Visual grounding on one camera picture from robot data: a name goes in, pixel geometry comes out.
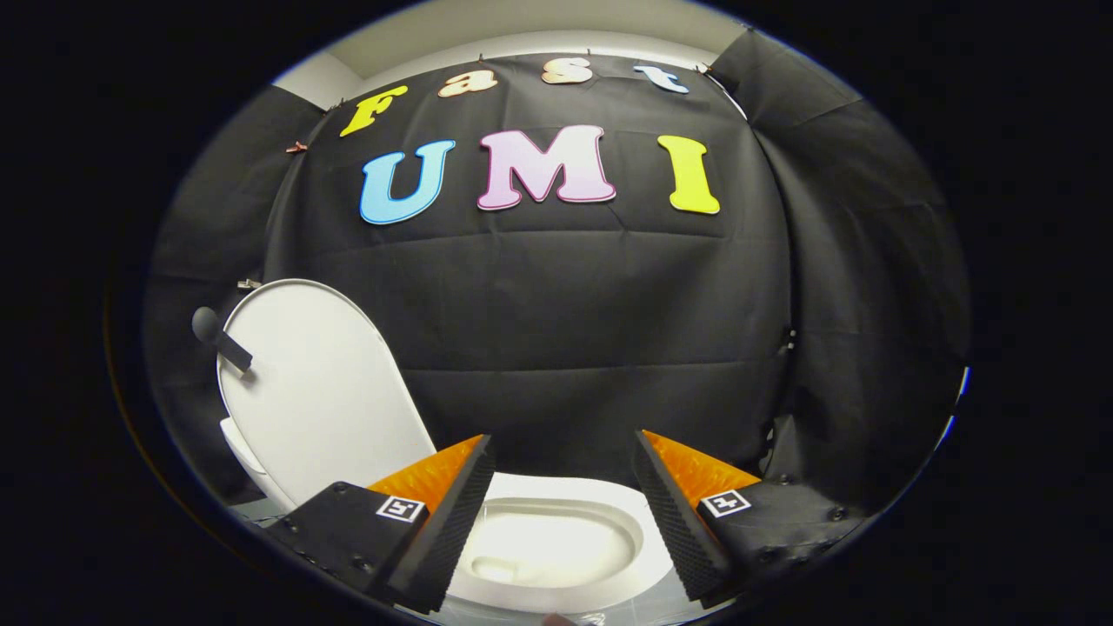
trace toilet seat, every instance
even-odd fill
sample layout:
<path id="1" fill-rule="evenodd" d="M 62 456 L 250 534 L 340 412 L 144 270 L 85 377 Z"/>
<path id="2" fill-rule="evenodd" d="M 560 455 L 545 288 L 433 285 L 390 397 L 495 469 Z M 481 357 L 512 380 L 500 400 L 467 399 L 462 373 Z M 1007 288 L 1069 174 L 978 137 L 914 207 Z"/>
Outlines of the toilet seat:
<path id="1" fill-rule="evenodd" d="M 224 330 L 253 361 L 245 373 L 217 356 L 229 414 L 220 428 L 285 512 L 338 480 L 372 485 L 436 452 L 386 342 L 336 290 L 301 278 L 267 283 L 240 301 Z M 533 540 L 531 531 L 544 536 Z M 495 548 L 510 536 L 519 539 L 514 550 Z M 582 613 L 629 600 L 671 568 L 641 492 L 495 472 L 447 594 L 512 610 Z"/>
<path id="2" fill-rule="evenodd" d="M 385 340 L 338 291 L 267 283 L 224 331 L 253 355 L 246 374 L 217 356 L 225 440 L 286 512 L 337 480 L 371 485 L 436 452 Z"/>

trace letter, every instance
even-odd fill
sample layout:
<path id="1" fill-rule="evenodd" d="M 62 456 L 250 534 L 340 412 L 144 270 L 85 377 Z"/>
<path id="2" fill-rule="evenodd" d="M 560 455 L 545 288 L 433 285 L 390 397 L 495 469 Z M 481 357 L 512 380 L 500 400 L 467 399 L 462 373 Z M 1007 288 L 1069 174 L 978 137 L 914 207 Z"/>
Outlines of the letter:
<path id="1" fill-rule="evenodd" d="M 341 137 L 345 137 L 355 133 L 356 130 L 366 128 L 375 121 L 372 117 L 374 114 L 383 113 L 391 106 L 394 100 L 394 96 L 401 96 L 405 94 L 408 89 L 405 85 L 401 87 L 395 87 L 390 91 L 384 91 L 376 96 L 372 96 L 366 100 L 363 100 L 355 106 L 355 115 L 352 116 L 352 121 L 348 123 L 347 128 L 341 130 Z"/>
<path id="2" fill-rule="evenodd" d="M 677 94 L 687 94 L 688 88 L 683 85 L 677 85 L 672 82 L 677 79 L 676 75 L 669 74 L 659 67 L 653 66 L 633 66 L 634 71 L 644 72 L 646 76 L 661 89 L 667 89 L 669 91 L 676 91 Z"/>
<path id="3" fill-rule="evenodd" d="M 469 91 L 482 91 L 499 85 L 494 79 L 494 72 L 489 69 L 480 69 L 453 76 L 444 81 L 444 87 L 436 92 L 442 98 L 451 98 Z"/>
<path id="4" fill-rule="evenodd" d="M 707 187 L 707 173 L 703 172 L 707 148 L 703 144 L 674 135 L 661 135 L 657 143 L 669 150 L 669 156 L 672 157 L 677 190 L 669 195 L 669 202 L 673 208 L 708 215 L 719 213 L 719 200 L 715 199 Z"/>
<path id="5" fill-rule="evenodd" d="M 372 224 L 393 224 L 425 211 L 441 195 L 444 155 L 455 146 L 456 143 L 449 139 L 417 148 L 414 153 L 422 158 L 417 190 L 400 200 L 391 197 L 391 184 L 394 182 L 394 167 L 406 156 L 391 153 L 368 162 L 363 166 L 366 177 L 359 197 L 359 215 Z"/>
<path id="6" fill-rule="evenodd" d="M 483 211 L 510 208 L 522 199 L 513 188 L 512 172 L 518 174 L 534 200 L 549 196 L 556 173 L 564 168 L 564 184 L 556 197 L 564 202 L 602 202 L 614 197 L 614 186 L 603 175 L 599 158 L 598 126 L 565 126 L 556 134 L 549 151 L 542 153 L 521 130 L 487 135 L 480 145 L 491 150 L 487 192 L 477 204 Z"/>
<path id="7" fill-rule="evenodd" d="M 592 76 L 588 69 L 588 59 L 553 59 L 545 63 L 545 72 L 541 75 L 541 80 L 549 85 L 560 85 L 562 82 L 584 82 Z"/>

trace white wall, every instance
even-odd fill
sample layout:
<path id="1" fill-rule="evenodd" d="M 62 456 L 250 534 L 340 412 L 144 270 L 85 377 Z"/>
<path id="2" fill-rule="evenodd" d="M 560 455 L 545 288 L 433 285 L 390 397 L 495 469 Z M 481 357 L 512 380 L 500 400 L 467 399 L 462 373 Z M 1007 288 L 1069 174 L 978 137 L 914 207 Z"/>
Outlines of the white wall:
<path id="1" fill-rule="evenodd" d="M 404 62 L 353 86 L 352 90 L 346 92 L 344 97 L 352 99 L 416 74 L 474 61 L 479 59 L 481 52 L 484 59 L 533 52 L 584 56 L 588 53 L 588 48 L 591 48 L 593 55 L 631 57 L 687 68 L 697 65 L 706 67 L 721 52 L 721 50 L 712 52 L 672 41 L 624 32 L 597 30 L 523 32 L 464 43 Z"/>
<path id="2" fill-rule="evenodd" d="M 359 75 L 328 52 L 319 52 L 276 78 L 276 87 L 301 96 L 323 109 L 359 92 Z"/>

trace ceiling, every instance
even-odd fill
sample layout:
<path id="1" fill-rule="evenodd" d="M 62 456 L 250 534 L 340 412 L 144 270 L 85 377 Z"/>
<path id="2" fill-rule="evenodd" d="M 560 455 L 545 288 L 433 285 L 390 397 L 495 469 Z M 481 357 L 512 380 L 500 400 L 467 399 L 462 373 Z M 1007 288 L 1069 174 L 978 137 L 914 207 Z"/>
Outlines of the ceiling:
<path id="1" fill-rule="evenodd" d="M 548 30 L 640 35 L 721 52 L 740 21 L 683 0 L 431 0 L 327 48 L 361 78 L 481 39 Z"/>

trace black cloth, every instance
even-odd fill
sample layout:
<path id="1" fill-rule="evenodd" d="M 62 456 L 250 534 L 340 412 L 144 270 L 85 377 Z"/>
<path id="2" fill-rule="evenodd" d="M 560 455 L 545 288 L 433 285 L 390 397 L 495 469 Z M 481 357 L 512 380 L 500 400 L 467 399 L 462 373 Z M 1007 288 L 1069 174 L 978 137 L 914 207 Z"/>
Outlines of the black cloth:
<path id="1" fill-rule="evenodd" d="M 907 143 L 851 89 L 755 32 L 711 72 L 748 121 L 692 69 L 590 56 L 587 82 L 543 82 L 542 66 L 565 56 L 383 86 L 364 97 L 407 91 L 346 137 L 363 98 L 322 120 L 270 88 L 199 159 L 160 235 L 145 338 L 164 413 L 224 497 L 252 488 L 223 441 L 213 355 L 188 320 L 199 305 L 227 315 L 245 277 L 309 278 L 352 299 L 437 448 L 491 433 L 500 471 L 633 487 L 642 428 L 754 467 L 772 418 L 791 412 L 805 478 L 826 496 L 868 509 L 912 478 L 951 414 L 969 305 L 946 203 Z M 690 92 L 657 87 L 637 65 Z M 437 96 L 481 69 L 499 85 Z M 584 124 L 603 128 L 617 197 L 563 202 L 558 175 L 543 202 L 515 180 L 518 206 L 476 206 L 481 138 L 522 130 L 548 149 L 560 128 Z M 660 135 L 707 147 L 718 214 L 670 205 Z M 302 137 L 308 151 L 284 153 Z M 392 196 L 406 197 L 414 151 L 443 139 L 456 145 L 433 204 L 364 222 L 363 166 L 403 153 Z"/>

